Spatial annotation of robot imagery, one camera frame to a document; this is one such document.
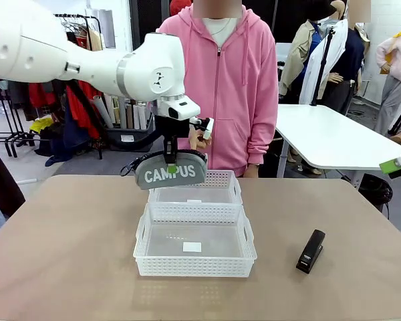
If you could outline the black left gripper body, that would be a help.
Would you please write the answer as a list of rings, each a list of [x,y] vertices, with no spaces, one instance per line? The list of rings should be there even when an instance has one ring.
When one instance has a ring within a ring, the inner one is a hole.
[[[190,132],[189,119],[177,120],[165,116],[154,117],[156,139],[163,137],[164,141],[177,141],[179,138],[188,138]]]

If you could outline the person's right hand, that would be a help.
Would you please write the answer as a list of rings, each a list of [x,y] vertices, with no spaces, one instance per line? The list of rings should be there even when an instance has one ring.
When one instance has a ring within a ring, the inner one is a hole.
[[[191,149],[202,150],[211,145],[212,137],[209,136],[206,138],[205,132],[191,128],[188,136],[188,142]]]

